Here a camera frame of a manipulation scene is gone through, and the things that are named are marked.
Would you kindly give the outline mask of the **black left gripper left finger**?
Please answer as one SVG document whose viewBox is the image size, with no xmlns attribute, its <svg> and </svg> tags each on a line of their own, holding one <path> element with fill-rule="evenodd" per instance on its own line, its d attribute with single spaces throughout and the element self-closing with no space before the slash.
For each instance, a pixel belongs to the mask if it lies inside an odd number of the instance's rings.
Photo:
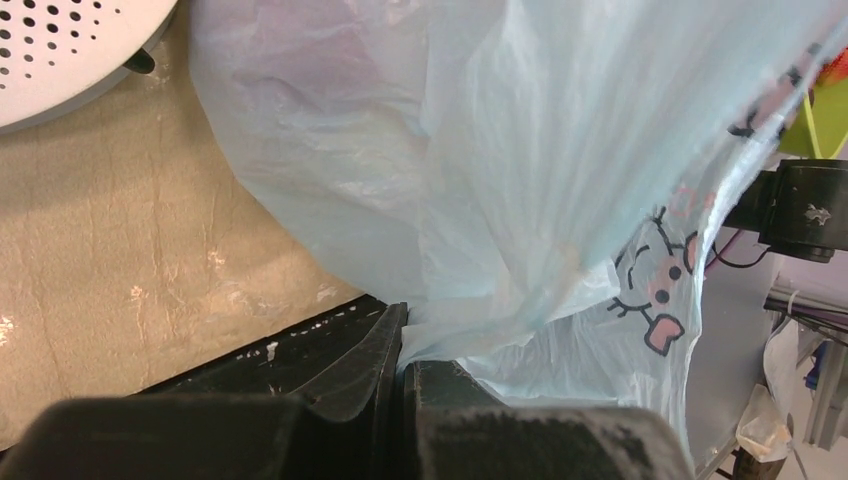
<svg viewBox="0 0 848 480">
<path fill-rule="evenodd" d="M 5 479 L 381 479 L 406 323 L 389 306 L 364 338 L 285 395 L 83 398 L 43 412 Z"/>
</svg>

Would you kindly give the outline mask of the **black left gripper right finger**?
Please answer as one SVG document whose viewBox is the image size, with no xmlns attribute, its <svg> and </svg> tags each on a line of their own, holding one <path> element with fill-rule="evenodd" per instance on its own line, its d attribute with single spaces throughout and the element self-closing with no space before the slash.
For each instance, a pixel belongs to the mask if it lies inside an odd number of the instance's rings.
<svg viewBox="0 0 848 480">
<path fill-rule="evenodd" d="M 405 479 L 691 479 L 669 425 L 639 408 L 509 407 L 454 362 L 403 374 Z"/>
</svg>

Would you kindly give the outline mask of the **blue plastic bag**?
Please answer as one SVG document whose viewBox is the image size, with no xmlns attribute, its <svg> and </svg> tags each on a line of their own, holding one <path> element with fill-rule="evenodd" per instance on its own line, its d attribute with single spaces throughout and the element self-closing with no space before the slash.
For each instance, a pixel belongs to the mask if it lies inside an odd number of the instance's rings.
<svg viewBox="0 0 848 480">
<path fill-rule="evenodd" d="M 687 434 L 708 249 L 843 1 L 195 1 L 237 180 L 331 274 L 409 306 L 400 361 Z"/>
</svg>

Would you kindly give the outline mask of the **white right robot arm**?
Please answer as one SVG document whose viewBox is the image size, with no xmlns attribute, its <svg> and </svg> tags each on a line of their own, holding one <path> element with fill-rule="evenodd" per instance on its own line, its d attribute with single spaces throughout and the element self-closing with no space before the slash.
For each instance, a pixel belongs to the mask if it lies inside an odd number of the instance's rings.
<svg viewBox="0 0 848 480">
<path fill-rule="evenodd" d="M 761 171 L 724 219 L 774 253 L 816 263 L 847 250 L 847 162 L 783 160 Z"/>
</svg>

